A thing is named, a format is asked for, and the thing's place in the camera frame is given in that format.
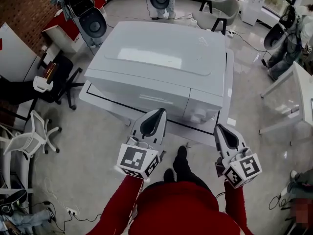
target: electrical outlet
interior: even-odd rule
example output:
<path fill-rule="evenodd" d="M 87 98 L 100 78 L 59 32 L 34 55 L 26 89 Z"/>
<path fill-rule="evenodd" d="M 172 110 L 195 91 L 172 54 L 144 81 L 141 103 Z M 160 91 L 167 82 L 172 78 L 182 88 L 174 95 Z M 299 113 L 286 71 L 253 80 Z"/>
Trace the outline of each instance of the electrical outlet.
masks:
<path fill-rule="evenodd" d="M 228 37 L 229 37 L 229 38 L 233 38 L 233 37 L 234 37 L 234 32 L 230 31 L 230 32 L 228 33 Z"/>
<path fill-rule="evenodd" d="M 73 215 L 73 213 L 75 213 L 75 216 L 78 216 L 78 211 L 77 210 L 74 210 L 72 208 L 67 207 L 67 212 L 69 212 L 69 211 L 70 211 L 70 214 Z"/>

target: tiled floor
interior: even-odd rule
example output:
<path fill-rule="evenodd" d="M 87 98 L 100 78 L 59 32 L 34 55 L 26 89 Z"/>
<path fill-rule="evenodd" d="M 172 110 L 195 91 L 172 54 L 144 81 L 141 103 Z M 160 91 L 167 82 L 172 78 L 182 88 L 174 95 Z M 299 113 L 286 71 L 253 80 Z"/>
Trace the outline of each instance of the tiled floor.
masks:
<path fill-rule="evenodd" d="M 176 0 L 177 17 L 189 18 L 192 11 L 198 10 L 199 2 Z M 149 7 L 151 16 L 154 9 Z M 107 23 L 115 26 L 119 21 L 138 20 L 124 17 L 149 19 L 146 0 L 114 0 L 105 10 Z M 189 25 L 189 20 L 163 20 L 166 23 Z M 235 24 L 236 31 L 255 48 L 263 49 L 263 39 L 268 29 L 260 24 L 251 27 L 242 23 L 240 17 Z M 302 138 L 311 134 L 311 129 L 304 124 L 276 133 L 260 136 L 261 127 L 281 120 L 283 111 L 297 105 L 297 91 L 293 81 L 285 83 L 264 100 L 260 98 L 262 90 L 271 81 L 266 74 L 261 59 L 263 53 L 254 50 L 239 36 L 226 38 L 227 46 L 235 53 L 234 83 L 229 113 L 229 124 L 242 133 L 247 144 L 259 156 L 263 173 L 254 181 L 245 185 L 246 213 L 248 227 L 256 235 L 281 234 L 287 222 L 284 219 L 288 211 L 278 208 L 268 209 L 271 199 L 278 195 L 289 178 L 292 169 L 305 171 L 312 167 L 312 144 L 290 147 L 291 138 Z M 71 56 L 76 67 L 84 70 L 93 55 L 85 48 Z M 54 142 L 61 152 L 37 154 L 33 183 L 35 188 L 34 203 L 49 199 L 56 207 L 58 223 L 63 228 L 63 221 L 69 219 L 63 206 L 79 209 L 80 219 L 94 219 L 101 213 L 106 203 L 115 192 L 123 175 L 114 171 L 120 144 L 126 140 L 130 131 L 123 123 L 104 110 L 80 101 L 76 90 L 74 100 L 77 110 L 73 112 L 64 100 L 62 105 L 40 102 L 38 111 L 53 119 L 52 125 L 62 126 L 63 131 Z M 152 174 L 151 183 L 162 179 L 166 168 L 170 167 L 180 145 L 187 140 L 168 134 L 165 137 L 165 160 Z M 205 145 L 197 144 L 190 149 L 188 160 L 192 170 L 200 176 L 217 195 L 224 191 L 223 180 L 218 179 L 214 162 L 218 153 Z M 219 198 L 220 210 L 224 210 L 224 199 Z M 66 234 L 82 235 L 95 223 L 73 220 L 66 223 Z"/>

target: white robot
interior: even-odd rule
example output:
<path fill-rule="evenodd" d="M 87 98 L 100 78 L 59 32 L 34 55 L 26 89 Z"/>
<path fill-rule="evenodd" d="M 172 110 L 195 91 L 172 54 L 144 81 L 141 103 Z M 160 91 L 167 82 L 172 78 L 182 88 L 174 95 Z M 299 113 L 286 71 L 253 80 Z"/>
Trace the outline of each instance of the white robot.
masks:
<path fill-rule="evenodd" d="M 148 112 L 139 118 L 121 145 L 117 167 L 122 173 L 147 180 L 165 154 L 167 114 L 165 109 Z M 228 126 L 217 124 L 214 129 L 216 147 L 221 157 L 215 163 L 218 176 L 222 175 L 234 188 L 250 182 L 262 173 L 257 154 L 246 146 L 243 136 Z"/>

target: red brick wall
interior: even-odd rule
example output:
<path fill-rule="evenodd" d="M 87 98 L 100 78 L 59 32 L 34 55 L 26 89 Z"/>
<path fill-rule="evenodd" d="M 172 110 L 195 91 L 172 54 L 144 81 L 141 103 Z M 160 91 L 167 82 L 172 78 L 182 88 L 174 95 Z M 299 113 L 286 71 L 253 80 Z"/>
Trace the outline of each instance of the red brick wall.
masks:
<path fill-rule="evenodd" d="M 0 0 L 0 26 L 6 22 L 38 55 L 47 42 L 41 30 L 57 8 L 49 0 Z"/>

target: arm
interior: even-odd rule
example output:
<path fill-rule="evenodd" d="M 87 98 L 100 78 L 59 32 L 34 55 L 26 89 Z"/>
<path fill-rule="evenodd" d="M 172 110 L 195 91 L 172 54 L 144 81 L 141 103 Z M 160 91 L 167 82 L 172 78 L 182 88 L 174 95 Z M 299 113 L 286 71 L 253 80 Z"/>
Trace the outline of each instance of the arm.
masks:
<path fill-rule="evenodd" d="M 104 208 L 100 221 L 88 235 L 120 235 L 130 219 L 143 181 L 139 178 L 126 176 L 120 187 Z"/>
<path fill-rule="evenodd" d="M 302 48 L 305 49 L 306 45 L 309 44 L 310 39 L 313 36 L 313 22 L 305 24 L 301 31 L 301 42 Z"/>
<path fill-rule="evenodd" d="M 252 232 L 246 225 L 246 209 L 243 187 L 234 189 L 229 182 L 224 183 L 226 212 L 240 226 L 245 235 L 251 235 Z"/>

